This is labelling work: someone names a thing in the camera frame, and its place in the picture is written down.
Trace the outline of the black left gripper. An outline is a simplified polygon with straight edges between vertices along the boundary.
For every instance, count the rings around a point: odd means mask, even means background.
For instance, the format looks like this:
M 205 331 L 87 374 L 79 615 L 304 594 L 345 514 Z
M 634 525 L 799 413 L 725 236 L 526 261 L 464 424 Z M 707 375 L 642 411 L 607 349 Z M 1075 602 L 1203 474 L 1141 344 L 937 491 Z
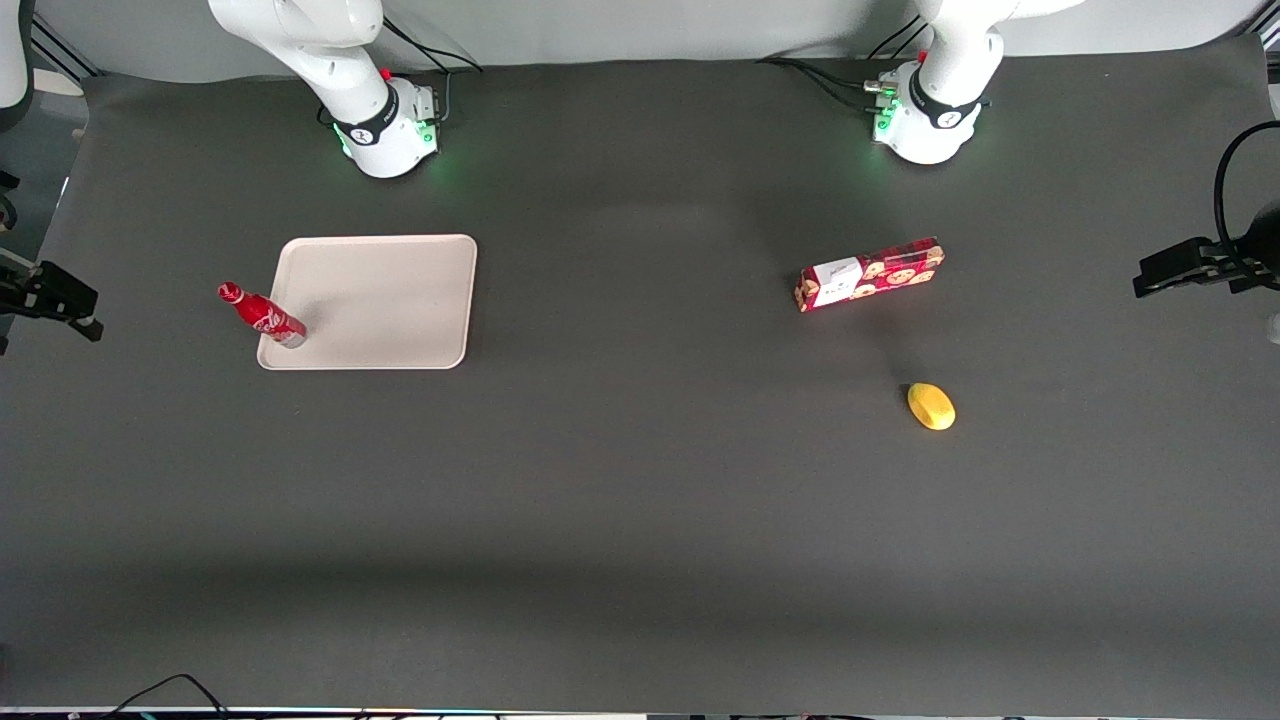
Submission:
M 1140 260 L 1139 274 L 1132 281 L 1137 299 L 1187 284 L 1226 282 L 1231 293 L 1266 288 L 1279 291 L 1279 201 L 1266 205 L 1244 234 L 1229 234 L 1222 200 L 1213 201 L 1219 246 L 1210 238 L 1194 237 L 1157 251 Z M 1216 251 L 1226 258 L 1217 263 Z

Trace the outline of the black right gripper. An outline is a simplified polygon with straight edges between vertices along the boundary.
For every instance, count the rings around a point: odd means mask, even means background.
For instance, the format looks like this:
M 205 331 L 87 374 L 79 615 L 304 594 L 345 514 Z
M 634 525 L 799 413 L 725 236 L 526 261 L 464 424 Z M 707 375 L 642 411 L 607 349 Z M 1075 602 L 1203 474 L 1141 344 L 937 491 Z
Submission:
M 41 319 L 42 310 L 90 342 L 102 338 L 104 325 L 95 316 L 99 293 L 56 263 L 31 261 L 9 250 L 1 251 L 1 314 Z

